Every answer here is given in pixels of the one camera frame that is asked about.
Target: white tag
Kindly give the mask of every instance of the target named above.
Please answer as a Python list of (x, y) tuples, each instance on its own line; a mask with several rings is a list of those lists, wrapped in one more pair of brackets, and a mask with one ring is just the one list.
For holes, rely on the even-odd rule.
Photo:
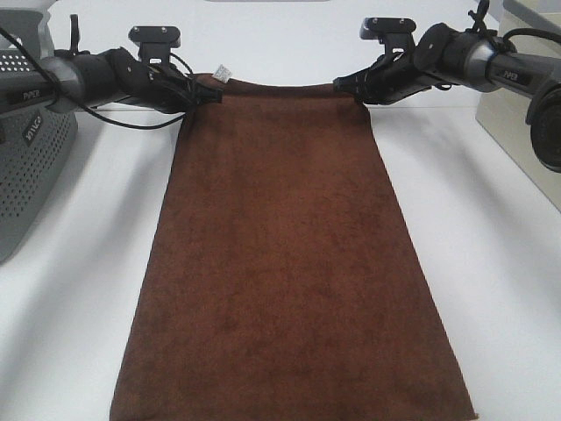
[(217, 71), (212, 75), (216, 80), (222, 83), (228, 83), (231, 78), (231, 71), (225, 68), (222, 64), (218, 67)]

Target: robotic arm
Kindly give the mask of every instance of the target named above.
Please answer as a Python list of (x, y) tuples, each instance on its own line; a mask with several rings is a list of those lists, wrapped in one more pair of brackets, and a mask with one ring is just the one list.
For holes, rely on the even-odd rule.
[(69, 50), (56, 50), (54, 56), (36, 63), (30, 63), (30, 54), (19, 57), (17, 62), (3, 57), (7, 67), (21, 67), (22, 71), (2, 79), (0, 115), (5, 117), (41, 106), (67, 113), (114, 102), (177, 113), (221, 101), (220, 90), (200, 84), (170, 63), (170, 55), (174, 55), (171, 48), (180, 45), (177, 28), (135, 26), (129, 38), (140, 48), (141, 61), (137, 61), (124, 48), (100, 54), (80, 52), (78, 17), (73, 15), (71, 19)]
[(415, 46), (410, 19), (367, 18), (362, 39), (377, 39), (386, 52), (371, 67), (334, 81), (335, 90), (363, 103), (391, 104), (432, 87), (463, 85), (480, 92), (505, 88), (531, 98), (526, 123), (538, 159), (561, 172), (561, 60), (519, 54), (510, 38), (531, 35), (561, 44), (561, 36), (519, 29), (498, 37), (483, 19), (488, 0), (470, 12), (473, 28), (458, 32), (445, 24), (432, 26)]

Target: brown towel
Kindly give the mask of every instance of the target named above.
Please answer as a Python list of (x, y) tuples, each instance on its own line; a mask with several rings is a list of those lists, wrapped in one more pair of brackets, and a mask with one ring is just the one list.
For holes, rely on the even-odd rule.
[(110, 419), (474, 418), (368, 112), (230, 81), (178, 139)]

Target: white table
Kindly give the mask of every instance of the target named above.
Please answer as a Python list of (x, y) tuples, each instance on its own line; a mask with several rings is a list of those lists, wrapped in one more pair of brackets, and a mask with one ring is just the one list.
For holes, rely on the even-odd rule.
[[(304, 85), (364, 68), (367, 16), (413, 18), (415, 38), (471, 26), (469, 0), (212, 3), (61, 0), (57, 47), (80, 15), (82, 49), (123, 45), (134, 25), (176, 25), (195, 71), (223, 63), (250, 82)], [(490, 26), (496, 22), (489, 19)], [(561, 215), (474, 119), (462, 88), (372, 108), (374, 135), (482, 421), (561, 419)], [(165, 116), (110, 107), (113, 118)], [(59, 181), (0, 266), (0, 420), (102, 421), (171, 166), (178, 125), (135, 132), (82, 113)]]

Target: perforated panel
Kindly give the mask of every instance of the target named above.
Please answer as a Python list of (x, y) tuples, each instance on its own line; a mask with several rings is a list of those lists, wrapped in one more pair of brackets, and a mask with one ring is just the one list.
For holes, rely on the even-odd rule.
[[(20, 65), (16, 55), (5, 51), (0, 51), (0, 59), (4, 72), (29, 68), (20, 59), (21, 68), (8, 69), (6, 61)], [(37, 216), (75, 134), (74, 114), (56, 114), (44, 107), (0, 119), (0, 261), (11, 254)]]
[(7, 51), (0, 55), (0, 73), (31, 72), (33, 66), (27, 59), (15, 52)]

